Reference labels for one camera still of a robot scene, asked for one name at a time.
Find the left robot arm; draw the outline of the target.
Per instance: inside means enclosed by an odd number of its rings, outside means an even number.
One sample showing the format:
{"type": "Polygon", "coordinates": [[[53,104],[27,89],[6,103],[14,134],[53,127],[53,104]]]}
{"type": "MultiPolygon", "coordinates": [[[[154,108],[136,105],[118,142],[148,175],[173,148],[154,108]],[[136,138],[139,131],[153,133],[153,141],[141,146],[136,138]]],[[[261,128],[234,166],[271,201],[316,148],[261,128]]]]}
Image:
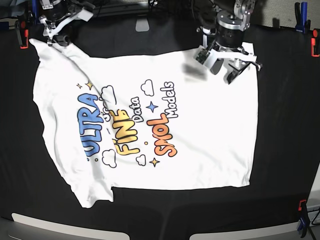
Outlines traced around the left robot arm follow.
{"type": "Polygon", "coordinates": [[[255,8],[254,0],[212,0],[212,6],[202,8],[198,14],[202,33],[202,44],[194,59],[217,75],[226,65],[224,80],[231,84],[249,65],[258,71],[262,64],[257,56],[243,47],[245,31],[250,27],[251,15],[255,8]]]}

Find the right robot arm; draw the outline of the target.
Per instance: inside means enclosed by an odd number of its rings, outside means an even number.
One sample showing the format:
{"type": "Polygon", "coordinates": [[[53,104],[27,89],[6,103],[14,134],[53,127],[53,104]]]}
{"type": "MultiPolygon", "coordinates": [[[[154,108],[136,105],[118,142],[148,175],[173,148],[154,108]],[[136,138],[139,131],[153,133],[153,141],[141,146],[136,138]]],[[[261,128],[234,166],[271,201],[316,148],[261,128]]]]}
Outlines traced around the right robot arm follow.
{"type": "Polygon", "coordinates": [[[66,26],[73,21],[89,21],[96,6],[86,0],[41,0],[43,14],[39,22],[43,24],[43,36],[48,46],[58,44],[66,47],[71,42],[66,26]]]}

